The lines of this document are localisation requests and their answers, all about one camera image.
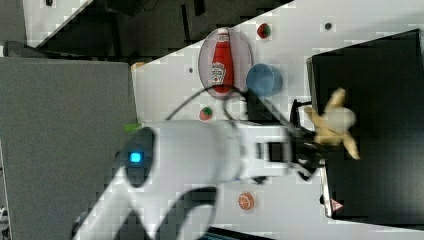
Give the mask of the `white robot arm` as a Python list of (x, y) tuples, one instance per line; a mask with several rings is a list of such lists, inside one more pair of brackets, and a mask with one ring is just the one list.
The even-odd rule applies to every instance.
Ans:
[(74, 224), (72, 240), (117, 240), (130, 216), (146, 240), (198, 240), (212, 224), (218, 187), (281, 176), (288, 165), (312, 173), (325, 152), (311, 131), (256, 97), (247, 120), (166, 120), (137, 129), (104, 191)]

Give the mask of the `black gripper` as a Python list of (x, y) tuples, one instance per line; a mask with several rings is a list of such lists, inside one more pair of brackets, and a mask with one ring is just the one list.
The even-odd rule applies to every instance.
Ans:
[(313, 142), (315, 132), (306, 129), (300, 122), (299, 108), (311, 104), (311, 101), (300, 102), (295, 99), (290, 112), (290, 122), (302, 133), (301, 137), (291, 138), (291, 166), (304, 181), (309, 181), (319, 168), (324, 167), (321, 163), (323, 150)]

